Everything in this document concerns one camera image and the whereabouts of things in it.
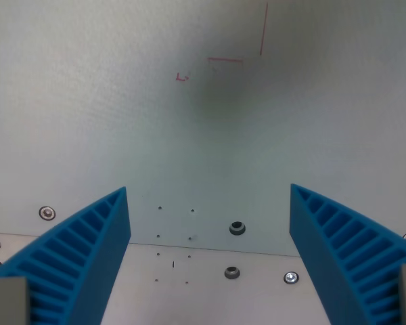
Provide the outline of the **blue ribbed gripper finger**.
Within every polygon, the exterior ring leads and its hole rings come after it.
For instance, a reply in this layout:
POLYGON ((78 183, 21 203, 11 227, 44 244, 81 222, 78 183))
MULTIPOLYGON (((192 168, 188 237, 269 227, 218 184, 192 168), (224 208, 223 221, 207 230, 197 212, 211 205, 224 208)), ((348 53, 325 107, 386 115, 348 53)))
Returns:
POLYGON ((331 324, 401 324, 406 239, 296 184, 290 235, 331 324))
POLYGON ((119 188, 10 257, 0 278, 27 280, 30 324, 100 324, 130 238, 119 188))

